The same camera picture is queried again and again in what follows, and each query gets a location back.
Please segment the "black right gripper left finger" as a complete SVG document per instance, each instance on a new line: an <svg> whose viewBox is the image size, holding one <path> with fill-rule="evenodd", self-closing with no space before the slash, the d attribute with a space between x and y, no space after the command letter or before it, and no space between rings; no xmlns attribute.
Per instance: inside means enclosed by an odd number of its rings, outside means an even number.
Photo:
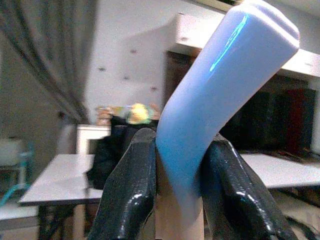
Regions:
<svg viewBox="0 0 320 240"><path fill-rule="evenodd" d="M89 240L154 238L155 136L150 128L120 127L98 142L87 178L103 192Z"/></svg>

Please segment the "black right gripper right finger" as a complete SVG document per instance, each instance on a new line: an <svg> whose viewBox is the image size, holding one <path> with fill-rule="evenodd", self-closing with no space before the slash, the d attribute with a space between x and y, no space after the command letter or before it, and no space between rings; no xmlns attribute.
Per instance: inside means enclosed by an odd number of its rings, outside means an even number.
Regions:
<svg viewBox="0 0 320 240"><path fill-rule="evenodd" d="M201 162L201 196L214 240L297 239L262 180L220 134Z"/></svg>

